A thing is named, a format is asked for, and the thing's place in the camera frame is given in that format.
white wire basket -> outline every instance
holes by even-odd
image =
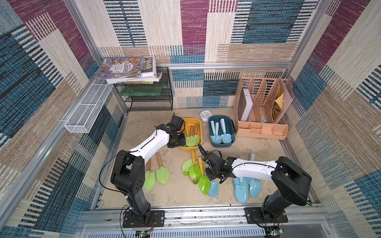
[[[70,133],[89,133],[113,85],[96,80],[65,123]]]

white clock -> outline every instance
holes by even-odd
[[[204,110],[200,112],[201,120],[204,122],[208,122],[208,119],[213,116],[213,113],[210,110]]]

stack of books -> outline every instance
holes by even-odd
[[[105,79],[107,84],[153,84],[159,82],[162,73],[156,72],[155,57],[112,57],[104,58],[97,79]]]

black wire shelf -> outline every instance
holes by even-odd
[[[162,72],[159,82],[153,84],[114,84],[120,93],[124,87],[144,86],[144,87],[160,87],[160,95],[157,96],[123,96],[120,95],[130,112],[133,111],[172,111],[173,95],[170,75],[167,67],[156,67],[157,73]]]

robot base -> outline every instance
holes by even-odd
[[[261,215],[261,208],[245,208],[245,215],[248,224],[278,223],[278,219],[273,221],[264,221]],[[284,210],[279,215],[280,222],[288,222],[287,215]]]
[[[132,216],[132,212],[126,212],[126,215],[123,219],[123,228],[142,228],[142,227],[151,227],[153,222],[155,221],[155,227],[163,227],[165,219],[165,211],[164,210],[151,210],[151,217],[147,223],[147,225],[142,224],[140,221],[136,220]]]

